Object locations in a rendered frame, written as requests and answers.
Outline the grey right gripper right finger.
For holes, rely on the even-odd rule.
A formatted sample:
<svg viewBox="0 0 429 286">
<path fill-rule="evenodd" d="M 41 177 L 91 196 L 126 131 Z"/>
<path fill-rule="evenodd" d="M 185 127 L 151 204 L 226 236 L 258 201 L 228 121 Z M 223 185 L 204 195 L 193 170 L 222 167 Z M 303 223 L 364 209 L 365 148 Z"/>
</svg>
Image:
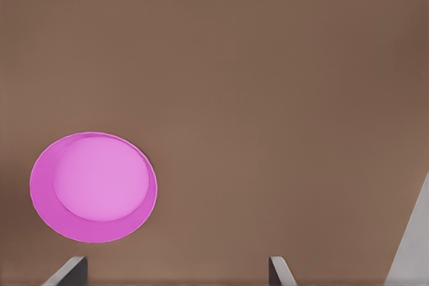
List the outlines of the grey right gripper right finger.
<svg viewBox="0 0 429 286">
<path fill-rule="evenodd" d="M 269 286 L 298 286 L 283 257 L 269 258 Z"/>
</svg>

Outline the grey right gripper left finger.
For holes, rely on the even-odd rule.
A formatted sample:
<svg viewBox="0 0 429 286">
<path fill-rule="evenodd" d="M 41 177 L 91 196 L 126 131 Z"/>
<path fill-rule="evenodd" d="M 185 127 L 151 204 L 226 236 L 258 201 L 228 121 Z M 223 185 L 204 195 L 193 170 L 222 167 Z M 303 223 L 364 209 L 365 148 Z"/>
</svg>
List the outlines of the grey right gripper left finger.
<svg viewBox="0 0 429 286">
<path fill-rule="evenodd" d="M 87 258 L 68 259 L 42 286 L 88 286 Z"/>
</svg>

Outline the pink round bowl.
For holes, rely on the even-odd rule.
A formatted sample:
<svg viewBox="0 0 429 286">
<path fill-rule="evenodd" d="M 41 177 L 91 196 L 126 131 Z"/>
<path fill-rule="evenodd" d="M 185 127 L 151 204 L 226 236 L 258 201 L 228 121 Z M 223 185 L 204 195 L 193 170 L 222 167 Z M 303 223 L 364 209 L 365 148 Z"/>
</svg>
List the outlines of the pink round bowl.
<svg viewBox="0 0 429 286">
<path fill-rule="evenodd" d="M 149 159 L 112 134 L 81 132 L 49 145 L 29 179 L 32 203 L 55 232 L 104 243 L 136 231 L 151 215 L 158 183 Z"/>
</svg>

